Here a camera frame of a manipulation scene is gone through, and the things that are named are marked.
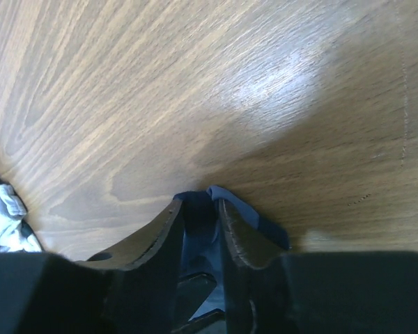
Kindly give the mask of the blue tank top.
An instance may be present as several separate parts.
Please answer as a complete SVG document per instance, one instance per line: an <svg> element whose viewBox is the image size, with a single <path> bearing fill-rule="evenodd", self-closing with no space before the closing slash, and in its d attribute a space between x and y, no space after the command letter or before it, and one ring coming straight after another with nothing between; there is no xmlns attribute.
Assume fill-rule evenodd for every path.
<svg viewBox="0 0 418 334"><path fill-rule="evenodd" d="M183 202L185 231L181 257L181 273L209 273L217 286L192 315L200 317L214 309L225 310L224 279L219 238L218 201L227 200L241 217L278 247L289 250L290 240L285 229L259 214L251 205L217 185L204 191L186 191L174 196Z"/></svg>

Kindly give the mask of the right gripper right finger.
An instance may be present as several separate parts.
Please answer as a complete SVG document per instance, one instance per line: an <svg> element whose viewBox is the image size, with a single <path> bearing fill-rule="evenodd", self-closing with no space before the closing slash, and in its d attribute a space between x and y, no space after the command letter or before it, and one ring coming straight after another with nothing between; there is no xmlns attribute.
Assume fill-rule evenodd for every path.
<svg viewBox="0 0 418 334"><path fill-rule="evenodd" d="M228 333L418 333L418 252L286 252L219 217Z"/></svg>

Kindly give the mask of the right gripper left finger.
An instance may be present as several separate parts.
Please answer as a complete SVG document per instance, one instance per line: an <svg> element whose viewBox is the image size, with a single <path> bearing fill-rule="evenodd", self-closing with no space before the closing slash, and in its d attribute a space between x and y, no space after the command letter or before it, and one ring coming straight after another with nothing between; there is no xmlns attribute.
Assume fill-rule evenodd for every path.
<svg viewBox="0 0 418 334"><path fill-rule="evenodd" d="M174 200L89 258L0 253L0 333L170 333L183 242Z"/></svg>

